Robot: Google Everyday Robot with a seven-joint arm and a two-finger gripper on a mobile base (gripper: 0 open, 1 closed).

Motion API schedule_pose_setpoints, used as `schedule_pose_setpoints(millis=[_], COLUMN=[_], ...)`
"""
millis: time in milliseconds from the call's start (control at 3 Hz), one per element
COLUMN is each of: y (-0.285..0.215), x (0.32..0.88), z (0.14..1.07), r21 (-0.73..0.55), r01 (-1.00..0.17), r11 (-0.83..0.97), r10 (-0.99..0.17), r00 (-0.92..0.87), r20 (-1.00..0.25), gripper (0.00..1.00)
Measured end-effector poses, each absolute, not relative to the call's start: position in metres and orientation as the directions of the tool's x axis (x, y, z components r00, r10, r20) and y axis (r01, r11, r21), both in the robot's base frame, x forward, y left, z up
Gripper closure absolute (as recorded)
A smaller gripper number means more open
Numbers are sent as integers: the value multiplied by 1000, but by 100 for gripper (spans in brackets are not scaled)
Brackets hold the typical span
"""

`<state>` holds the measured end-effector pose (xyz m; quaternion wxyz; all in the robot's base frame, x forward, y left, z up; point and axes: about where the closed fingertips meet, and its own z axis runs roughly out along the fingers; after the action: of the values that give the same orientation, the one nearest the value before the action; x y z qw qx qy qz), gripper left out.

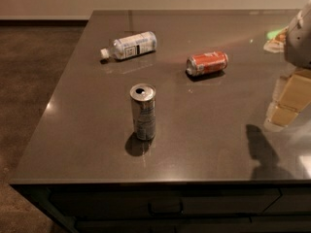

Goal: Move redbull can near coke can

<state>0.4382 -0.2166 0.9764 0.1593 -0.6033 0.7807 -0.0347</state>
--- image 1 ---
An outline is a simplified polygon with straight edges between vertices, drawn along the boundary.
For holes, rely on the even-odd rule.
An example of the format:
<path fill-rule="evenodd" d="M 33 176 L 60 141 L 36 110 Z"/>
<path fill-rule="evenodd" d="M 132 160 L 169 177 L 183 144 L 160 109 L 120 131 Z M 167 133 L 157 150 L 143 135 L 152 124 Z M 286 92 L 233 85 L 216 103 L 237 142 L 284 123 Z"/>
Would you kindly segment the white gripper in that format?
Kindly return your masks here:
<path fill-rule="evenodd" d="M 311 103 L 311 0 L 289 23 L 285 59 L 307 69 L 278 79 L 266 112 L 266 128 L 286 128 Z"/>

